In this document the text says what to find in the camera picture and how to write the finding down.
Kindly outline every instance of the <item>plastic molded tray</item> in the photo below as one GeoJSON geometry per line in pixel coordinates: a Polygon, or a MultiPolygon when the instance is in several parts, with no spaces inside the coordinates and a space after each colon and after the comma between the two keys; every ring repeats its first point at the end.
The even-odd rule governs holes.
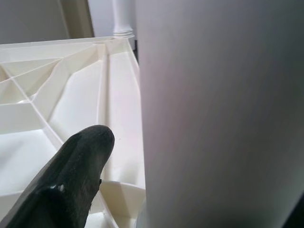
{"type": "MultiPolygon", "coordinates": [[[[139,68],[129,42],[0,45],[0,220],[63,142],[94,124],[109,126],[115,135],[102,173],[103,180],[115,182],[104,188],[126,189],[121,203],[123,195],[130,197],[132,208],[132,201],[144,198],[145,181],[139,68]]],[[[86,227],[132,227],[138,203],[132,214],[117,214],[113,197],[107,191],[105,199],[96,195],[86,227]]]]}

